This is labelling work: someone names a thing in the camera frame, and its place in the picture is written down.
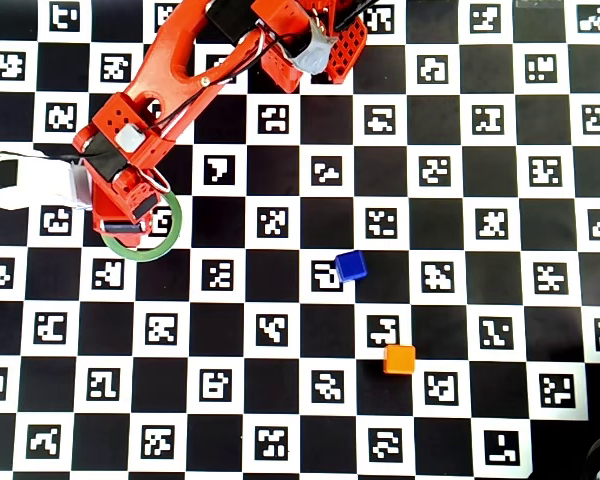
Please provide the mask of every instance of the checkerboard mat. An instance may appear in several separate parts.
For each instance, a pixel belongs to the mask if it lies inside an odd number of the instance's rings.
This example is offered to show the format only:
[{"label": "checkerboard mat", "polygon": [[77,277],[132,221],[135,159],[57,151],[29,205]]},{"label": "checkerboard mat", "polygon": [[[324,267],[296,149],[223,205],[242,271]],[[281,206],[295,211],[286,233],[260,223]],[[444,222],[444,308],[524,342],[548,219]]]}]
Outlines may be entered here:
[{"label": "checkerboard mat", "polygon": [[[90,212],[0,210],[0,480],[575,478],[600,0],[535,3],[382,0],[343,85],[239,76],[160,164],[185,222],[156,262]],[[71,153],[176,4],[0,0],[0,150]],[[230,51],[207,28],[192,72]],[[351,249],[369,276],[341,285]],[[390,343],[413,376],[382,373]]]}]

